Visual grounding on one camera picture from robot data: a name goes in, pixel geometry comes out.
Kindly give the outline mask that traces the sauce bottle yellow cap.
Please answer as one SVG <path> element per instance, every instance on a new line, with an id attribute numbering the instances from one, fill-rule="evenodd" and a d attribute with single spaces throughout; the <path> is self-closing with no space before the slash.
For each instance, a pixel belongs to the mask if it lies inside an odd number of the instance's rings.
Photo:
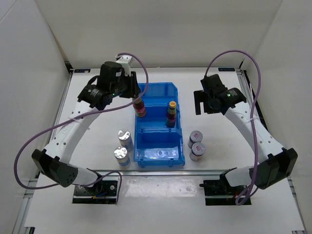
<path id="1" fill-rule="evenodd" d="M 176 123 L 176 102 L 170 101 L 166 117 L 166 125 L 174 127 Z"/>
<path id="2" fill-rule="evenodd" d="M 142 98 L 133 103 L 133 108 L 137 117 L 144 117 L 146 115 L 146 108 Z"/>

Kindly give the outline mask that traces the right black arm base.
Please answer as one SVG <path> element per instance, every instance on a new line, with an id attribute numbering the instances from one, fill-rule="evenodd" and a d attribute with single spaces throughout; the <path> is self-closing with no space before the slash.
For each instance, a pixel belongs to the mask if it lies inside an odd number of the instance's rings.
<path id="1" fill-rule="evenodd" d="M 235 206 L 237 196 L 246 188 L 243 186 L 231 187 L 219 180 L 204 180 L 199 185 L 204 189 L 206 206 Z"/>

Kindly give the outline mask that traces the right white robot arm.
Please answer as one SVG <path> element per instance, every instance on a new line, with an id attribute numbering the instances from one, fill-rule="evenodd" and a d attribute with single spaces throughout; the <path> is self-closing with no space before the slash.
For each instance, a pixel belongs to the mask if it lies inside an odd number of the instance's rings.
<path id="1" fill-rule="evenodd" d="M 204 77 L 202 90 L 194 92 L 195 113 L 200 115 L 200 103 L 207 114 L 221 113 L 243 135 L 257 154 L 257 165 L 233 168 L 225 171 L 219 182 L 219 190 L 232 194 L 237 186 L 250 185 L 264 190 L 291 175 L 298 158 L 293 149 L 286 149 L 273 138 L 260 120 L 251 113 L 246 97 L 238 88 L 228 89 L 219 75 Z"/>

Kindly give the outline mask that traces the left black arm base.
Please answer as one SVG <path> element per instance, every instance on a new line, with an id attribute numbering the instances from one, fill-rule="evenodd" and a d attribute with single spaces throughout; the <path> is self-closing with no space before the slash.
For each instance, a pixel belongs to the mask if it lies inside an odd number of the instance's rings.
<path id="1" fill-rule="evenodd" d="M 117 176 L 104 178 L 92 192 L 91 188 L 75 186 L 72 204 L 117 204 L 120 180 Z"/>

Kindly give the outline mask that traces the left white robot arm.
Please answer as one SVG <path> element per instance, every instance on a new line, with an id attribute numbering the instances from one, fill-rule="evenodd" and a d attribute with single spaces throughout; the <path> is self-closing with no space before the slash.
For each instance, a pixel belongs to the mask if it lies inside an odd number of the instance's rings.
<path id="1" fill-rule="evenodd" d="M 124 56 L 102 64 L 100 74 L 92 77 L 78 95 L 69 123 L 60 128 L 43 150 L 34 150 L 32 159 L 41 174 L 62 187 L 74 184 L 85 187 L 91 195 L 101 192 L 99 175 L 70 164 L 70 160 L 85 132 L 113 98 L 137 98 L 140 94 L 136 74 L 131 71 L 131 59 Z"/>

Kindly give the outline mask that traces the silver can rear left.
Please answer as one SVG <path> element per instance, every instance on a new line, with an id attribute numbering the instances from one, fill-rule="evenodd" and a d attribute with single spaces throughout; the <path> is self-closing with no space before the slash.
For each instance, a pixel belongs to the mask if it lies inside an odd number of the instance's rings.
<path id="1" fill-rule="evenodd" d="M 120 129 L 118 131 L 117 137 L 121 146 L 126 148 L 128 152 L 131 152 L 134 149 L 134 144 L 129 130 Z"/>

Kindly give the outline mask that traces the silver can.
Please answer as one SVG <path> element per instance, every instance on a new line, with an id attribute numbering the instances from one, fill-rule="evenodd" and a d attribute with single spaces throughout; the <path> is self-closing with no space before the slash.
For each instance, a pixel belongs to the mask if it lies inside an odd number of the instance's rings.
<path id="1" fill-rule="evenodd" d="M 117 160 L 120 167 L 126 168 L 130 166 L 130 157 L 128 151 L 123 146 L 118 146 L 114 150 L 114 157 Z"/>
<path id="2" fill-rule="evenodd" d="M 120 129 L 118 131 L 117 137 L 121 146 L 126 148 L 128 152 L 131 152 L 134 149 L 134 144 L 129 130 Z"/>

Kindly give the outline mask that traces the blue plastic divided bin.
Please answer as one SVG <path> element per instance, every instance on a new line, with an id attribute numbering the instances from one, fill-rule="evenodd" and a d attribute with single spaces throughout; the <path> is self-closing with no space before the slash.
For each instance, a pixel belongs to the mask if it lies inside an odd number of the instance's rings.
<path id="1" fill-rule="evenodd" d="M 150 83 L 142 96 L 146 115 L 135 117 L 134 162 L 139 167 L 183 167 L 183 135 L 180 123 L 178 88 L 171 82 Z M 176 121 L 166 125 L 170 101 L 176 102 Z"/>

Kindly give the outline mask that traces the silver can front left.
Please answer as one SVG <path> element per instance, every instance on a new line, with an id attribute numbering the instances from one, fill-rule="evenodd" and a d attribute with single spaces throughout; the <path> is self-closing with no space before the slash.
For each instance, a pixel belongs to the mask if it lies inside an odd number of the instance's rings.
<path id="1" fill-rule="evenodd" d="M 130 166 L 130 157 L 128 151 L 123 146 L 118 146 L 114 150 L 114 157 L 117 160 L 120 167 L 126 168 Z"/>

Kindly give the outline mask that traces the aluminium table frame rail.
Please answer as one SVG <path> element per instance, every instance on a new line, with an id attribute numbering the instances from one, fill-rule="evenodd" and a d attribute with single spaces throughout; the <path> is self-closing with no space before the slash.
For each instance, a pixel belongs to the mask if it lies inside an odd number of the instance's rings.
<path id="1" fill-rule="evenodd" d="M 263 116 L 257 111 L 256 89 L 253 88 L 247 75 L 247 71 L 242 73 L 242 87 L 247 95 L 247 102 L 238 105 L 235 115 L 239 117 L 238 130 L 246 139 L 250 147 L 257 154 L 257 164 L 261 164 L 269 158 L 269 155 L 276 155 L 282 152 L 282 145 L 273 138 L 266 128 Z"/>

